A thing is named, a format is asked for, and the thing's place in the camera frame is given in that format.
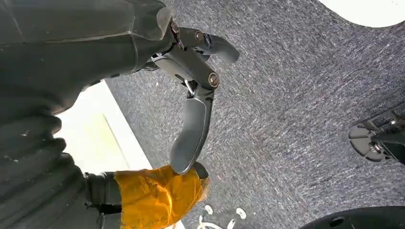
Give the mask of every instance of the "bolt head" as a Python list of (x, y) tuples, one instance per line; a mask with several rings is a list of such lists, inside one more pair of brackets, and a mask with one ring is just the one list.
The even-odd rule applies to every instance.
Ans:
[(203, 42), (204, 41), (204, 34), (201, 31), (196, 31), (195, 32), (195, 39), (198, 42)]
[(211, 73), (208, 76), (208, 83), (211, 85), (211, 87), (218, 87), (219, 85), (219, 77), (215, 73)]
[(173, 32), (175, 32), (175, 33), (179, 33), (179, 32), (180, 32), (180, 28), (177, 26), (176, 23), (172, 22), (172, 23), (170, 24), (170, 27), (171, 27), (171, 30), (173, 30)]

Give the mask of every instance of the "metal screw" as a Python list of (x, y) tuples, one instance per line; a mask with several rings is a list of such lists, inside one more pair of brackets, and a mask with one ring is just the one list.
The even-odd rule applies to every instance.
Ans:
[(180, 33), (180, 28), (177, 26), (176, 23), (172, 22), (172, 23), (170, 24), (170, 27), (171, 27), (171, 30), (173, 30), (173, 32), (175, 32), (175, 33)]
[(198, 42), (203, 42), (204, 41), (204, 34), (201, 31), (196, 31), (195, 32), (195, 39)]
[(370, 147), (370, 152), (375, 153), (375, 154), (381, 154), (383, 148), (377, 143), (377, 142), (371, 142), (369, 144)]
[(208, 76), (208, 83), (211, 85), (211, 87), (218, 87), (219, 85), (219, 77), (215, 73), (211, 73)]

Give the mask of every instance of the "gloved hand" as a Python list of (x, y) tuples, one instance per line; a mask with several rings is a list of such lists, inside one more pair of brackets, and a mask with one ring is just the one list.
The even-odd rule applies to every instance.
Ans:
[(114, 173), (121, 199), (121, 229), (161, 229), (184, 217), (208, 192), (208, 173), (196, 163), (184, 175), (170, 166)]

